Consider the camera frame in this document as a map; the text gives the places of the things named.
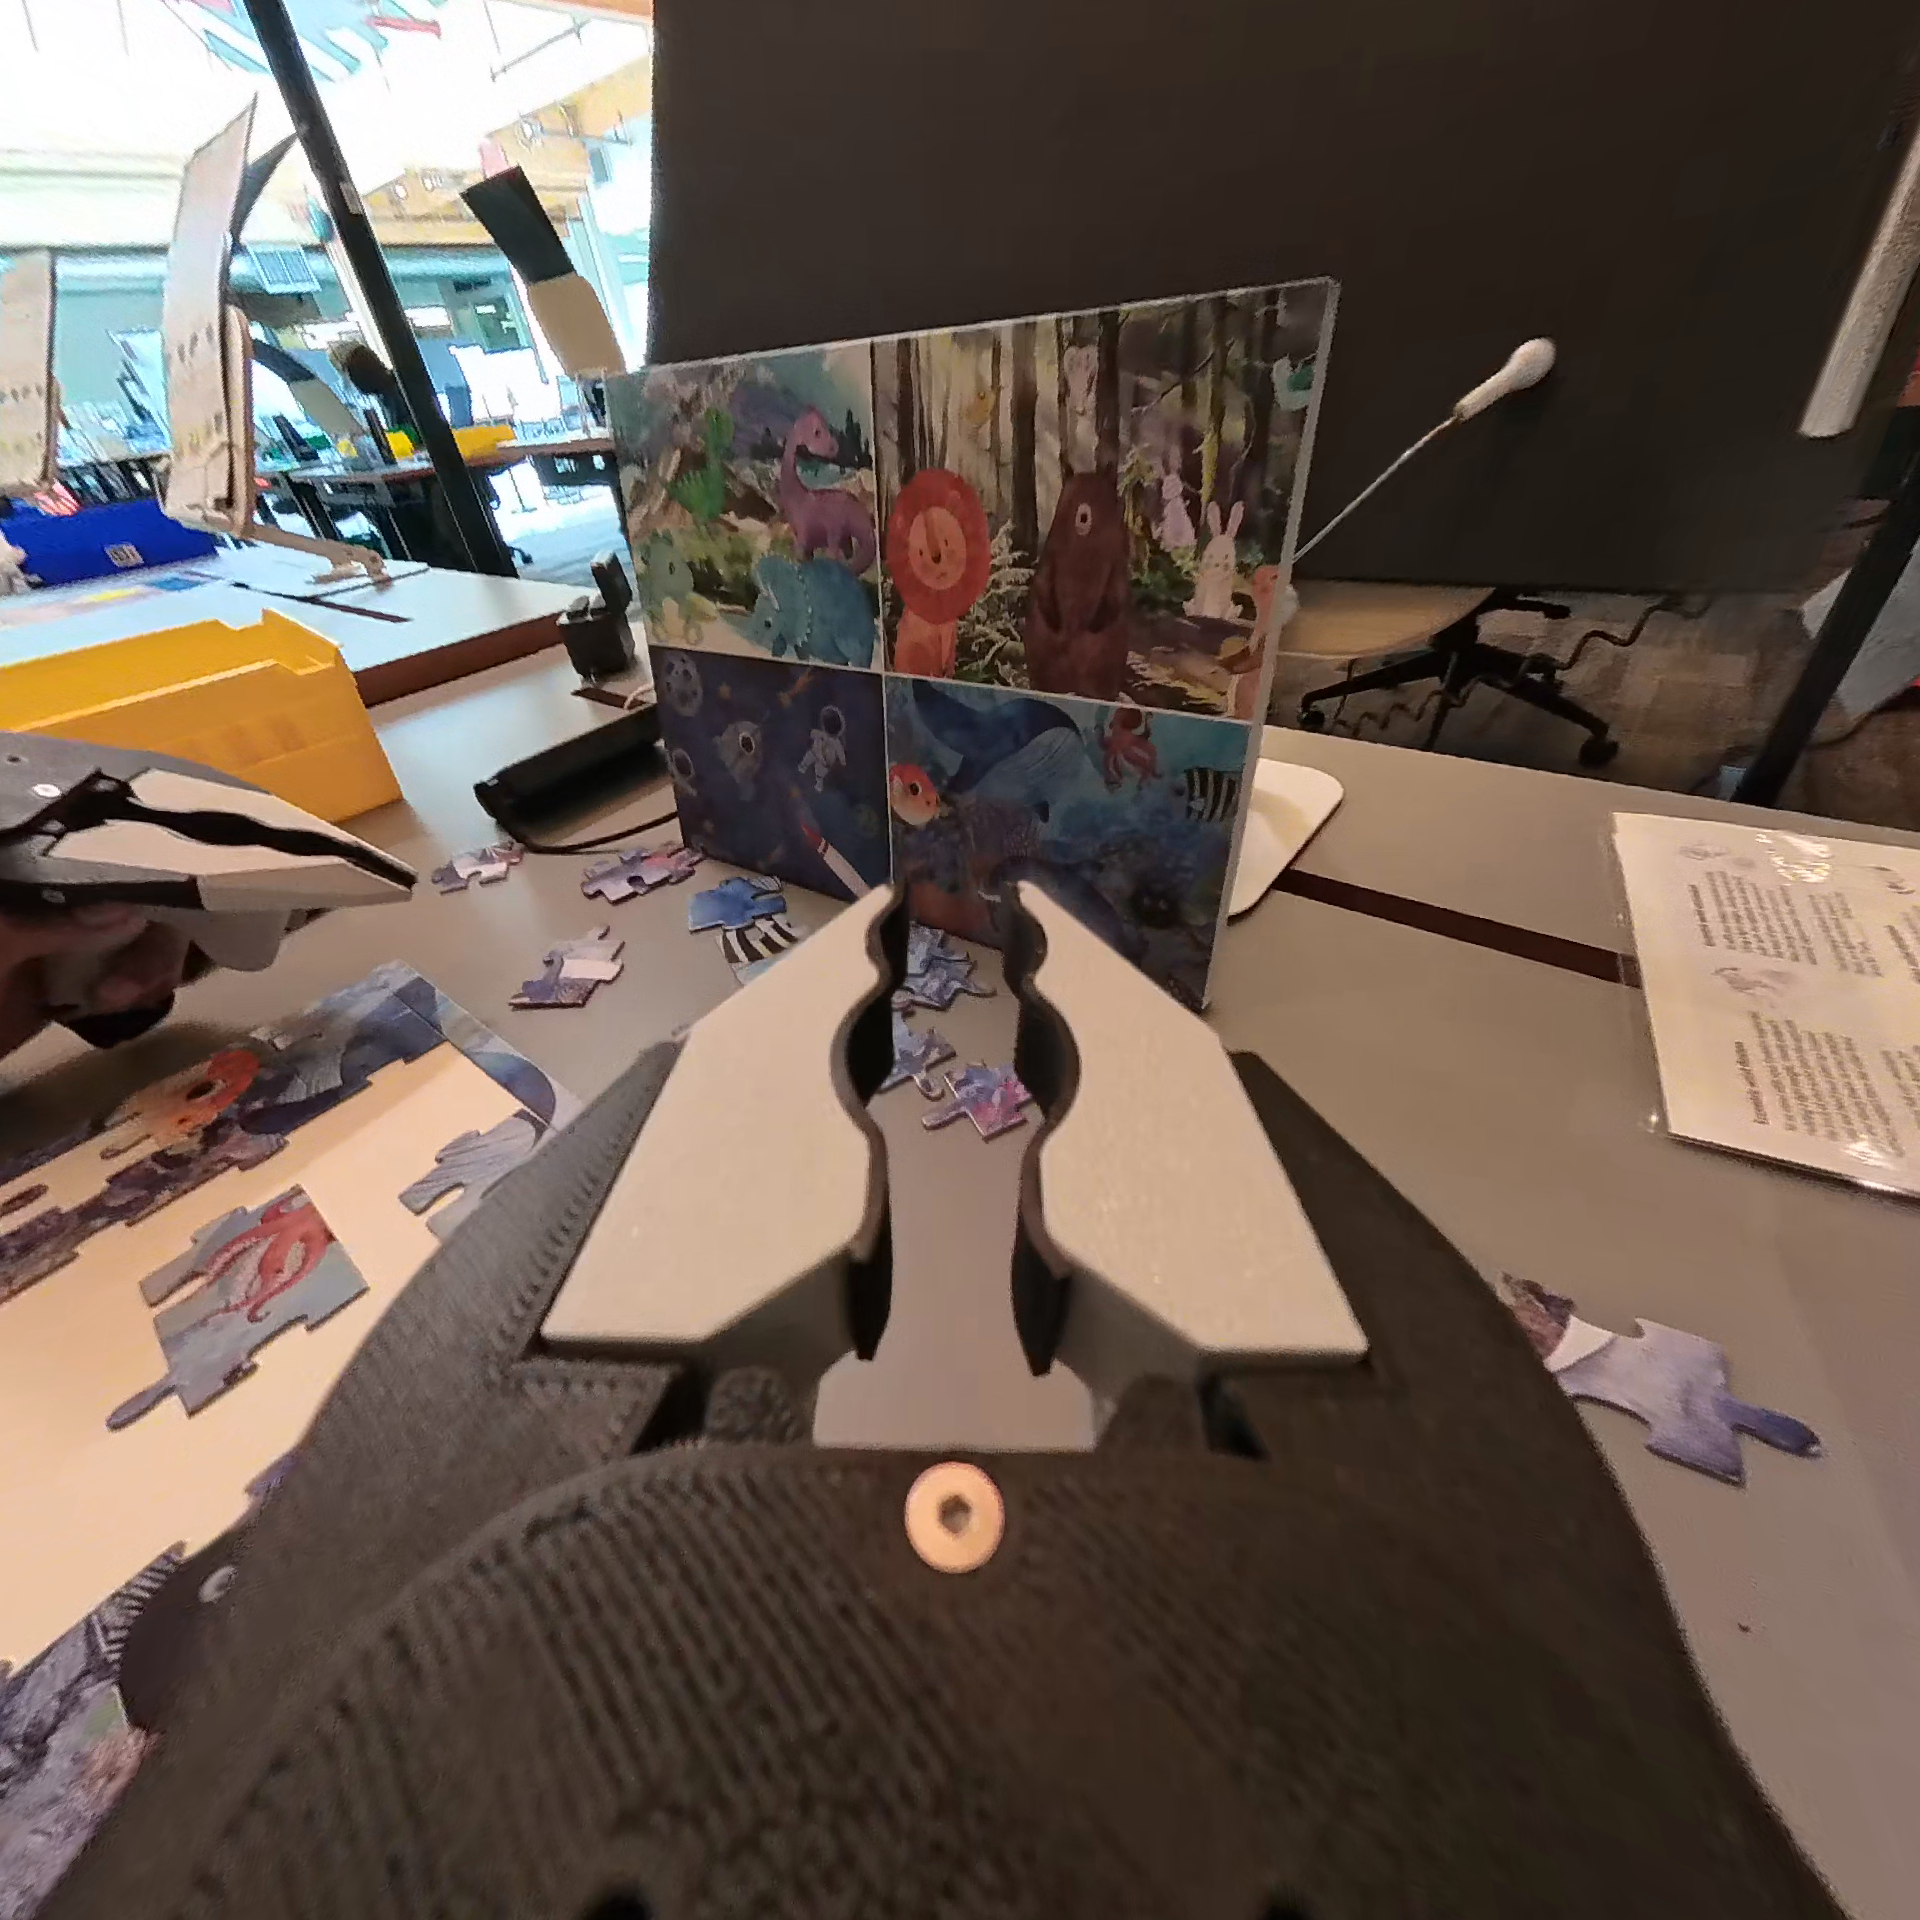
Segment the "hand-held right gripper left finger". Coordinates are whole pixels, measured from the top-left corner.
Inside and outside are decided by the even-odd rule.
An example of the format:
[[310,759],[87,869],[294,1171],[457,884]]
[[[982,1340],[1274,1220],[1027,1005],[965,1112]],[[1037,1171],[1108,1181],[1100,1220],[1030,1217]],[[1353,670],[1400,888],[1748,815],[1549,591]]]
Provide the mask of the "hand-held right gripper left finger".
[[560,1359],[764,1368],[813,1409],[873,1363],[894,1303],[889,1158],[909,908],[852,897],[703,1016],[539,1324]]

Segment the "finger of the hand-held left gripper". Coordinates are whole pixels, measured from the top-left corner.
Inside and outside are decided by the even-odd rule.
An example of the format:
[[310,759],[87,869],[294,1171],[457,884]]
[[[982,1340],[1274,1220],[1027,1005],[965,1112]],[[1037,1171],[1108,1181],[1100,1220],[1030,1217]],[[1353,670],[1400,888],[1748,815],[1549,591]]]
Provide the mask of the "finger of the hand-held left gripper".
[[59,810],[66,860],[385,860],[367,840],[242,781],[99,761]]
[[205,844],[176,830],[74,830],[43,844],[43,903],[133,903],[216,971],[269,971],[335,908],[409,903],[417,869],[331,830]]

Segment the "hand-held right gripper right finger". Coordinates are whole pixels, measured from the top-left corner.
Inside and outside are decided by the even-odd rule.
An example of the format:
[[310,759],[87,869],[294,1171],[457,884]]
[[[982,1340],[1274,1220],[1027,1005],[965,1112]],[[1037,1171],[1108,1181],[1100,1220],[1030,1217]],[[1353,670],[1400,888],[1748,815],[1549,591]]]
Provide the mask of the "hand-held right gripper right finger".
[[989,1363],[965,1438],[1091,1453],[1139,1392],[1210,1430],[1271,1385],[1366,1385],[1364,1315],[1217,1032],[1040,884],[1002,958],[1037,1124],[954,1225],[954,1359]]

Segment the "pale striped whale puzzle piece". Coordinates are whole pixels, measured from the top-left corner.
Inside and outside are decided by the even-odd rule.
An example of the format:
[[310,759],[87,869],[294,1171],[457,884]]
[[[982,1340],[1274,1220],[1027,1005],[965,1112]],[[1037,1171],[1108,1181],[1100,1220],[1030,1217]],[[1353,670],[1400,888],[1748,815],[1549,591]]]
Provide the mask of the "pale striped whale puzzle piece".
[[436,1162],[400,1188],[400,1204],[428,1220],[436,1240],[450,1240],[484,1198],[526,1164],[550,1138],[550,1121],[513,1108],[491,1130],[463,1130],[436,1148]]

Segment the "cream jigsaw puzzle tray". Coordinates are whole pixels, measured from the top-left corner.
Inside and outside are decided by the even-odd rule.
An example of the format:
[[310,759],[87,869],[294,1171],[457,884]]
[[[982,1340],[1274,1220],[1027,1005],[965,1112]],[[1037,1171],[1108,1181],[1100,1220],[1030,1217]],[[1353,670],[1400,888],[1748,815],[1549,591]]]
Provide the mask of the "cream jigsaw puzzle tray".
[[[99,1096],[6,1158],[126,1096]],[[164,1551],[176,1551],[183,1572],[195,1551],[252,1519],[354,1343],[442,1246],[400,1188],[436,1162],[443,1138],[484,1132],[504,1112],[513,1098],[454,1053],[385,1069],[367,1096],[304,1124],[269,1164],[228,1171],[134,1225],[94,1234],[74,1262],[0,1308],[6,1667],[33,1661]],[[133,1430],[107,1430],[121,1402],[164,1377],[157,1311],[141,1303],[141,1280],[176,1259],[195,1225],[294,1183],[368,1293],[321,1324],[283,1331],[252,1355],[252,1370],[195,1416],[164,1402]]]

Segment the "white banded purple puzzle piece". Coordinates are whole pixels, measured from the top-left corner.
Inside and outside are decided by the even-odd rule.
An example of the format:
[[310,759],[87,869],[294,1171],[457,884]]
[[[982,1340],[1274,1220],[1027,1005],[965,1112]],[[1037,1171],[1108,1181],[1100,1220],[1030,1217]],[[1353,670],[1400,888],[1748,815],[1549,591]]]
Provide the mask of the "white banded purple puzzle piece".
[[1643,1453],[1668,1464],[1748,1486],[1740,1441],[1816,1462],[1823,1438],[1770,1404],[1732,1392],[1727,1355],[1692,1331],[1640,1322],[1636,1334],[1594,1324],[1565,1293],[1497,1274],[1494,1293],[1517,1315],[1528,1343],[1579,1404],[1602,1404],[1643,1421]]

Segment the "yellow plastic bin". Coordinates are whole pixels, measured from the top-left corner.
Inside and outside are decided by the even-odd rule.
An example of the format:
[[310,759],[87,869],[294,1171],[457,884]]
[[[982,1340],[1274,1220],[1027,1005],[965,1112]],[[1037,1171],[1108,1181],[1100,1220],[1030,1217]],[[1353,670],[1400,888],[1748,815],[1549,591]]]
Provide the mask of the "yellow plastic bin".
[[345,655],[286,614],[203,617],[0,670],[6,731],[155,747],[352,823],[400,804],[400,774]]

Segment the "assembled pufferfish puzzle section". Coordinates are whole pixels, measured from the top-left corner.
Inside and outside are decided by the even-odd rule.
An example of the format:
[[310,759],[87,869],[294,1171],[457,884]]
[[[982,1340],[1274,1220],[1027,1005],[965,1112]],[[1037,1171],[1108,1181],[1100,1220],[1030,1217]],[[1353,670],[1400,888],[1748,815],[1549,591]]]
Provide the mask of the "assembled pufferfish puzzle section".
[[536,1138],[581,1098],[428,973],[388,958],[360,981],[220,1043],[111,1108],[6,1158],[0,1297],[18,1297],[79,1252],[134,1225],[228,1171],[269,1164],[290,1138],[367,1096],[385,1069],[463,1060],[513,1098]]

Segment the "scattered loose puzzle pieces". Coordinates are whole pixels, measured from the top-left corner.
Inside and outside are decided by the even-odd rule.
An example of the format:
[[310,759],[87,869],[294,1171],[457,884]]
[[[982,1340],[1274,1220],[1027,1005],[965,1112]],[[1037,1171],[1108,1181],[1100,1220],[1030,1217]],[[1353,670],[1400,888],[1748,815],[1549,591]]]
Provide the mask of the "scattered loose puzzle pieces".
[[[784,911],[784,888],[764,876],[729,876],[717,888],[691,893],[687,929],[717,929],[735,965],[735,979],[755,979],[776,954],[803,951],[803,933]],[[834,1040],[803,1043],[803,988],[825,981],[810,965],[806,979],[776,979],[766,1005],[717,1005],[710,1034],[684,1040],[684,1069],[700,1078],[691,1092],[666,1098],[666,1121],[700,1112],[700,1143],[707,1150],[745,1150],[757,1138],[796,1132],[813,1138],[844,1124]],[[971,1063],[962,1069],[952,1040],[937,1026],[911,1026],[909,1009],[944,1009],[962,992],[993,999],[976,973],[976,954],[940,929],[911,924],[906,933],[906,981],[889,1000],[873,1000],[879,1016],[879,1080],[918,1087],[928,1108],[922,1130],[937,1132],[971,1121],[979,1138],[1002,1138],[1027,1124],[1037,1096],[1016,1069]],[[570,1124],[570,1098],[509,1043],[469,1021],[433,981],[409,988],[409,1009],[454,1043],[471,1069],[504,1087],[526,1103],[526,1132]]]

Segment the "neighbouring grey table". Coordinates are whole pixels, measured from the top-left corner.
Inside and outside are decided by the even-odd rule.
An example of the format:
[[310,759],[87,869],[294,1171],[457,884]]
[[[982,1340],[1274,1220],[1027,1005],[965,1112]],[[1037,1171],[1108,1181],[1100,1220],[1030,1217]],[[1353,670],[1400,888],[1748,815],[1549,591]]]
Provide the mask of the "neighbouring grey table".
[[585,583],[400,563],[368,582],[319,582],[319,555],[242,542],[0,603],[0,658],[43,658],[194,624],[252,628],[283,614],[335,646],[368,707],[527,658]]

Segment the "black flat device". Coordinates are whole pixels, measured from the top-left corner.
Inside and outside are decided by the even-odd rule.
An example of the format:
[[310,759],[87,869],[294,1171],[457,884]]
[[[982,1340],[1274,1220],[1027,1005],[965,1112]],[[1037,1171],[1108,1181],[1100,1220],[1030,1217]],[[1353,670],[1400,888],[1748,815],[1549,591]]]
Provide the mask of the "black flat device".
[[539,830],[570,804],[608,801],[613,787],[634,787],[641,774],[662,774],[662,711],[656,707],[616,707],[606,727],[570,733],[553,747],[526,753],[491,778],[471,781],[476,810],[519,849],[539,858],[578,858],[606,850],[628,844],[648,830],[676,823],[676,804],[666,815],[599,830],[570,844],[553,844]]

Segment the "octopus puzzle piece pair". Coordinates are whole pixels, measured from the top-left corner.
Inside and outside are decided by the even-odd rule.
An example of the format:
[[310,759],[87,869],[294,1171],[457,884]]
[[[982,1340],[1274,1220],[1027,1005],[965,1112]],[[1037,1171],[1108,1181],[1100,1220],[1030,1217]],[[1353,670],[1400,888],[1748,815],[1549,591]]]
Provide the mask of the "octopus puzzle piece pair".
[[141,1303],[157,1311],[157,1331],[321,1324],[367,1293],[367,1274],[301,1183],[195,1225],[176,1259],[141,1280]]

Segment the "white desk lamp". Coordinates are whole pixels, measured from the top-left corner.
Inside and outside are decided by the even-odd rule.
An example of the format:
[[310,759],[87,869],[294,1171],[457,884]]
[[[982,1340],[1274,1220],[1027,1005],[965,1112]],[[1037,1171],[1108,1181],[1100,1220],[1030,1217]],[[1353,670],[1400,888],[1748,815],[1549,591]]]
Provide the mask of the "white desk lamp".
[[[1537,387],[1555,371],[1555,343],[1528,335],[1514,356],[1465,387],[1443,420],[1435,420],[1412,443],[1407,443],[1353,502],[1346,502],[1311,539],[1293,554],[1305,555],[1325,542],[1364,502],[1374,502],[1407,465],[1412,465],[1435,439],[1473,420],[1494,404]],[[1261,759],[1252,778],[1252,817],[1235,849],[1235,869],[1225,884],[1225,918],[1245,918],[1284,869],[1305,850],[1305,844],[1329,823],[1346,792],[1325,774],[1284,774],[1278,759]]]

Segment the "small black box device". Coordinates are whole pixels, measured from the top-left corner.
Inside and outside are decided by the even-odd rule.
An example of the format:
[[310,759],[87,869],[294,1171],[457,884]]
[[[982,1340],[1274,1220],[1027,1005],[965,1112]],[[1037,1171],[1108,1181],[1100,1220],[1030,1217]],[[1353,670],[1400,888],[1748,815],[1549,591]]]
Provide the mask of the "small black box device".
[[560,649],[581,682],[613,682],[635,670],[634,575],[613,546],[589,563],[589,594],[557,617]]

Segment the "tall cardboard sheet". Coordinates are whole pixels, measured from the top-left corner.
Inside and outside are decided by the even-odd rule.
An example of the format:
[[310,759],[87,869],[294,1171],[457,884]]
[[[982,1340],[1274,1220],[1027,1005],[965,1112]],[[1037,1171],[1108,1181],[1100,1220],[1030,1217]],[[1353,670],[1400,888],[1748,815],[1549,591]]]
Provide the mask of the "tall cardboard sheet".
[[157,363],[168,409],[164,515],[205,534],[242,534],[252,502],[248,356],[228,324],[228,250],[252,140],[252,104],[225,122],[176,178],[164,258]]

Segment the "black metal pole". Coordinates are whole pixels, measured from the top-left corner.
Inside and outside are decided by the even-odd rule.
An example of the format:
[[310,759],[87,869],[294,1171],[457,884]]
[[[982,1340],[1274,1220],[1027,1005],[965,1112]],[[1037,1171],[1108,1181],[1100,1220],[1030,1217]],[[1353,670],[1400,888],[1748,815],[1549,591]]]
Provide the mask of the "black metal pole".
[[491,505],[454,439],[454,425],[443,420],[443,409],[433,387],[417,330],[403,315],[400,285],[388,278],[385,250],[368,228],[367,202],[352,183],[345,155],[335,143],[331,115],[321,108],[319,77],[304,60],[294,17],[283,0],[242,0],[242,14],[252,21],[252,38],[262,47],[262,60],[277,77],[277,95],[290,114],[290,129],[310,161],[310,178],[321,192],[328,218],[335,228],[335,241],[352,264],[352,281],[367,298],[368,326],[379,335],[379,350],[403,387],[403,404],[417,420],[417,443],[436,473],[442,505],[450,515],[454,542],[469,563],[469,573],[484,575],[504,575],[513,582],[513,555],[504,539],[496,534]]

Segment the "black and beige angled board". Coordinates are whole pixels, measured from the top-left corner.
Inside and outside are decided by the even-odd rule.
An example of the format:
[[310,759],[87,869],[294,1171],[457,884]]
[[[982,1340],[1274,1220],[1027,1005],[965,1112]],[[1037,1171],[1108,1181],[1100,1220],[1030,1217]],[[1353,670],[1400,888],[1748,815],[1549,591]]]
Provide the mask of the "black and beige angled board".
[[527,315],[570,377],[608,377],[628,371],[608,309],[578,272],[553,213],[544,209],[526,170],[504,170],[469,183],[463,204],[491,234],[496,254],[513,272]]

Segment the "laminated printed instruction sheet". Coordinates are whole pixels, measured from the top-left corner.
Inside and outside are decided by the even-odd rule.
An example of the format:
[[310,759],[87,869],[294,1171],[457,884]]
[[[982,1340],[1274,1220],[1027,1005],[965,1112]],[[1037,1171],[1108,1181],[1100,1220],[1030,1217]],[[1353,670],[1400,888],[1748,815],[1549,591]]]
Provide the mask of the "laminated printed instruction sheet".
[[1612,858],[1668,1132],[1915,1198],[1915,849],[1619,810]]

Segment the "beige office chair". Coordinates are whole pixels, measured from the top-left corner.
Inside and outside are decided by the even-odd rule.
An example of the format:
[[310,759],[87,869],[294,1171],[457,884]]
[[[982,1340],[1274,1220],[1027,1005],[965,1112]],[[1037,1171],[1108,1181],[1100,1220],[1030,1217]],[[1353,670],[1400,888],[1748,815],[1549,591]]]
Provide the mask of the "beige office chair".
[[1643,594],[1626,628],[1565,634],[1583,603],[1537,583],[1360,583],[1300,582],[1271,687],[1271,727],[1305,733],[1383,733],[1437,747],[1453,719],[1487,694],[1573,731],[1573,766],[1612,774],[1619,733],[1568,687],[1588,649],[1631,649],[1656,617],[1695,617],[1695,594]]

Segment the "black tripod leg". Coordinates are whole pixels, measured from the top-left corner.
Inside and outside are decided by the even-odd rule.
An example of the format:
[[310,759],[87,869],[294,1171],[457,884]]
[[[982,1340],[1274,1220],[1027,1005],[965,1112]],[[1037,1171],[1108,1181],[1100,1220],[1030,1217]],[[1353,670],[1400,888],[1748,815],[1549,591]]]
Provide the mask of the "black tripod leg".
[[1909,568],[1920,539],[1920,458],[1909,456],[1887,515],[1878,520],[1869,546],[1860,554],[1860,563],[1848,568],[1848,575],[1840,582],[1840,594],[1829,603],[1829,614],[1823,617],[1816,636],[1814,636],[1814,655],[1796,675],[1796,682],[1787,687],[1781,717],[1765,731],[1765,744],[1752,753],[1752,761],[1740,766],[1732,801],[1736,804],[1774,804],[1787,774],[1796,766],[1796,759],[1809,753],[1840,680],[1854,670],[1875,624],[1884,617],[1897,582]]

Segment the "assembled sea urchin puzzle section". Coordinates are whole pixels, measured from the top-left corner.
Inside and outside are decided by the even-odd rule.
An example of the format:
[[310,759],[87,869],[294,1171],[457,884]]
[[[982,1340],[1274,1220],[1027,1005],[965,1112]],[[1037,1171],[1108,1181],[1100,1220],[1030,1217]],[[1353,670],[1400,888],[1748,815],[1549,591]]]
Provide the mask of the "assembled sea urchin puzzle section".
[[0,1911],[39,1914],[141,1766],[116,1673],[176,1551],[133,1572],[0,1686]]

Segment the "dark grey partition panel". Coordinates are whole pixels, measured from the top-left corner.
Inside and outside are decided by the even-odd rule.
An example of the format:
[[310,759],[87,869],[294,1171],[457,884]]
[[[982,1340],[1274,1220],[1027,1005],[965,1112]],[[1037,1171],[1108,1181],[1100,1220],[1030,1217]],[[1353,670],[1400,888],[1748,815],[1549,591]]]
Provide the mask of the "dark grey partition panel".
[[1792,591],[1884,439],[1796,417],[1915,129],[1903,0],[656,5],[653,356],[1338,281],[1319,575]]

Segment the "white angled bar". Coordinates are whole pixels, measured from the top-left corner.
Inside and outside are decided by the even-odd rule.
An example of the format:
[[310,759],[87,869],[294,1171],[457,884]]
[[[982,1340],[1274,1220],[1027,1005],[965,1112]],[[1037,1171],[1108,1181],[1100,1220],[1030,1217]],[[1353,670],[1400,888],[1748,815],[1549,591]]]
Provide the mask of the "white angled bar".
[[1827,358],[1814,377],[1809,409],[1796,417],[1805,439],[1834,439],[1860,420],[1866,394],[1890,343],[1890,324],[1915,281],[1915,265],[1920,265],[1920,171],[1909,165],[1903,183],[1890,185],[1884,224],[1875,228],[1869,258],[1840,309]]

